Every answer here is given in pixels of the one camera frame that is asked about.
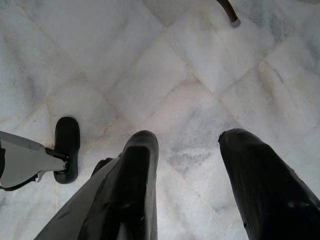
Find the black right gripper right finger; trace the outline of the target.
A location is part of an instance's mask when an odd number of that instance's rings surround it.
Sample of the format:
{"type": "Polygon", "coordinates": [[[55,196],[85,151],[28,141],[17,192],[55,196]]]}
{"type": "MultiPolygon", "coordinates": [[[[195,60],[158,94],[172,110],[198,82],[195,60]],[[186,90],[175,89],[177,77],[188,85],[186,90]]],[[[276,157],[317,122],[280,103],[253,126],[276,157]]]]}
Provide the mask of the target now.
{"type": "Polygon", "coordinates": [[[249,240],[320,240],[320,199],[268,144],[240,128],[218,142],[249,240]]]}

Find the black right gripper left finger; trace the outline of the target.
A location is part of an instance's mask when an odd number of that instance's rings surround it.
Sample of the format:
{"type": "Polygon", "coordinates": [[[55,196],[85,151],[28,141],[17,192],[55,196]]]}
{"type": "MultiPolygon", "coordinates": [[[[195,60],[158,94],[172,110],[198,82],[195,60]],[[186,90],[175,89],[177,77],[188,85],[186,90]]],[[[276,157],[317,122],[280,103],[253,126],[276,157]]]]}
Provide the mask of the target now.
{"type": "Polygon", "coordinates": [[[158,158],[155,134],[131,136],[100,183],[77,240],[158,240],[158,158]]]}

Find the black robot right foot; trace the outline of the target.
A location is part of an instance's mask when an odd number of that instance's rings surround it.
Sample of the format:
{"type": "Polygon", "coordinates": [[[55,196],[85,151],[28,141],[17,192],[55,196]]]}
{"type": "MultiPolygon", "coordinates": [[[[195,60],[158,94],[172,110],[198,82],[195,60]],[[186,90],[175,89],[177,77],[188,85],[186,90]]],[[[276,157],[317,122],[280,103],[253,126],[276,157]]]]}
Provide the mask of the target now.
{"type": "Polygon", "coordinates": [[[113,158],[111,157],[108,157],[106,159],[102,159],[100,160],[97,165],[95,166],[93,172],[92,172],[92,176],[97,172],[99,171],[101,168],[103,168],[105,165],[107,165],[110,161],[112,161],[113,158]]]}

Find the grey robot right leg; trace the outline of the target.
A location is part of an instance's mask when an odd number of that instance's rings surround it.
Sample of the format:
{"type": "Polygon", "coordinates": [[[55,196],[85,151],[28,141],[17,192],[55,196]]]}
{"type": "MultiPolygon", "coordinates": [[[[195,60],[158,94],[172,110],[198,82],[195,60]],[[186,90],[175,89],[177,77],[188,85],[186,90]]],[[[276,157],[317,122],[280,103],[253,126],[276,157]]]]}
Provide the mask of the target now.
{"type": "Polygon", "coordinates": [[[110,158],[106,165],[93,174],[34,240],[77,240],[98,188],[118,160],[118,157],[110,158]]]}

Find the grey robot leg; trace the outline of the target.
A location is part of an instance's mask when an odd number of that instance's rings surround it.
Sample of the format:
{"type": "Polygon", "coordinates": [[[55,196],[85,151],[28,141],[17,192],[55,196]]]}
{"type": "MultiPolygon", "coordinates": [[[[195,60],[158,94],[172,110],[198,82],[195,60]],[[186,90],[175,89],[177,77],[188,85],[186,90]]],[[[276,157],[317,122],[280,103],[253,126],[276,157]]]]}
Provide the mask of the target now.
{"type": "Polygon", "coordinates": [[[93,174],[34,240],[77,240],[98,188],[118,160],[118,157],[110,158],[106,165],[93,174]]]}
{"type": "Polygon", "coordinates": [[[38,183],[47,172],[65,171],[68,156],[18,135],[0,131],[0,189],[38,183]]]}

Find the grey robot left leg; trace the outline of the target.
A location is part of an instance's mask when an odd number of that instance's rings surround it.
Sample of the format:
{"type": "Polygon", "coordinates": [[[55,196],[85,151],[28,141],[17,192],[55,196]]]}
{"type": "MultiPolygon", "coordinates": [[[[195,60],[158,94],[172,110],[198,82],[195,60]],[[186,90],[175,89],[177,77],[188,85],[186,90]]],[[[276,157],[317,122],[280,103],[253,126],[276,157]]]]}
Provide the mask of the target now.
{"type": "Polygon", "coordinates": [[[68,156],[18,135],[0,131],[0,189],[38,183],[47,172],[65,171],[68,156]]]}

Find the dark chair leg grey cap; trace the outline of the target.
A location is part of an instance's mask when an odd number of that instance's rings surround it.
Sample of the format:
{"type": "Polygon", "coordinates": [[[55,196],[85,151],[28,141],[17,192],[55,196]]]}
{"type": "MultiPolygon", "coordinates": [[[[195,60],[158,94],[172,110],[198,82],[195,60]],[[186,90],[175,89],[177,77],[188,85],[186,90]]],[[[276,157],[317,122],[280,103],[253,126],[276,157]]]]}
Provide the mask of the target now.
{"type": "Polygon", "coordinates": [[[222,6],[222,8],[224,9],[224,11],[226,12],[231,26],[233,28],[237,28],[241,25],[241,21],[238,18],[238,16],[236,15],[231,3],[229,2],[229,0],[217,0],[218,3],[222,6]]]}

